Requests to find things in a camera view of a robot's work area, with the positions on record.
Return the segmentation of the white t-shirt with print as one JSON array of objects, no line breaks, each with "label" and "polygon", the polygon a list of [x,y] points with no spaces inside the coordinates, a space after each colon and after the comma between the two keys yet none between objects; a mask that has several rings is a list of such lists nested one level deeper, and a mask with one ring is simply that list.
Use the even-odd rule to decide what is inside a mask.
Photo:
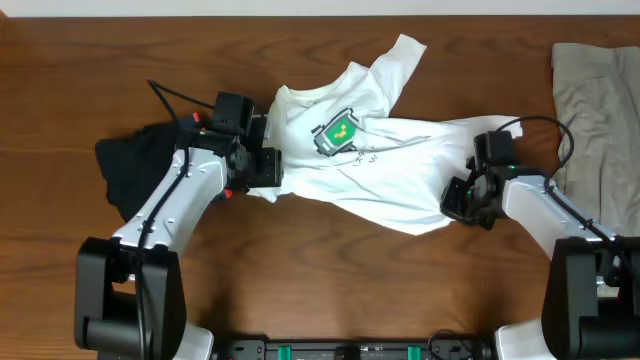
[{"label": "white t-shirt with print", "polygon": [[268,112],[264,144],[281,151],[283,178],[250,195],[269,202],[287,194],[328,202],[411,235],[448,225],[440,198],[452,177],[467,176],[474,137],[500,126],[514,138],[523,130],[504,115],[444,122],[391,117],[425,50],[400,35],[371,66],[352,62],[328,85],[281,86]]}]

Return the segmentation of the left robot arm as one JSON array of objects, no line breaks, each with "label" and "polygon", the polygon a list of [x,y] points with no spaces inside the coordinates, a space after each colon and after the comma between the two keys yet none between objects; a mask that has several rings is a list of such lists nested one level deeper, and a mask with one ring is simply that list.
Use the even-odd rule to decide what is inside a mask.
[{"label": "left robot arm", "polygon": [[100,359],[209,359],[211,331],[187,320],[180,255],[206,208],[282,179],[266,115],[178,124],[179,143],[146,202],[110,239],[76,257],[74,341]]}]

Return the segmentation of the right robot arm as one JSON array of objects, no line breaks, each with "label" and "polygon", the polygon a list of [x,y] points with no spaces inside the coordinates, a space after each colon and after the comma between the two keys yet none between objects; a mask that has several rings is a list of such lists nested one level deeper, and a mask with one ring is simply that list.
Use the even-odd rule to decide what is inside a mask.
[{"label": "right robot arm", "polygon": [[519,223],[550,259],[539,318],[495,333],[500,359],[639,356],[639,240],[587,219],[541,172],[514,165],[452,177],[441,211],[490,229]]}]

